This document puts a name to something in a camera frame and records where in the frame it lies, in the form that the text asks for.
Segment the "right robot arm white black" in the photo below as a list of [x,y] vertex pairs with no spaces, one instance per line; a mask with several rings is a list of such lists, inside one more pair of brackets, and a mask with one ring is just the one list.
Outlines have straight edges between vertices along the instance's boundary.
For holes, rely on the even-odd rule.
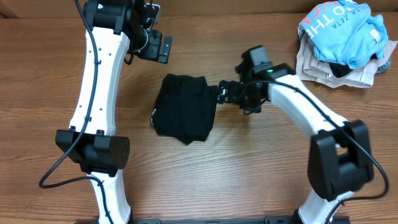
[[266,217],[265,223],[349,223],[349,217],[335,213],[374,178],[367,126],[330,110],[290,66],[274,65],[263,46],[248,49],[241,58],[235,68],[239,80],[219,83],[218,103],[239,105],[249,115],[271,102],[310,140],[309,196],[292,216]]

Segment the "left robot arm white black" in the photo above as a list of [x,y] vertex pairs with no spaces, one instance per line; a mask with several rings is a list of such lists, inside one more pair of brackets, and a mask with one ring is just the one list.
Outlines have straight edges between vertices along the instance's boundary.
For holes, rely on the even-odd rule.
[[132,223],[123,181],[130,141],[116,135],[119,79],[134,57],[167,63],[172,38],[153,28],[161,6],[151,1],[88,1],[78,10],[86,27],[83,79],[69,127],[55,142],[91,182],[97,223]]

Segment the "black t-shirt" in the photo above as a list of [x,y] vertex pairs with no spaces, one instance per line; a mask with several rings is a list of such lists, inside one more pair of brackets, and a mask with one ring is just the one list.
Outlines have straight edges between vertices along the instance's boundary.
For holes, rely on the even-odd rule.
[[206,141],[213,128],[218,87],[205,77],[168,74],[162,80],[150,123],[161,136],[189,145]]

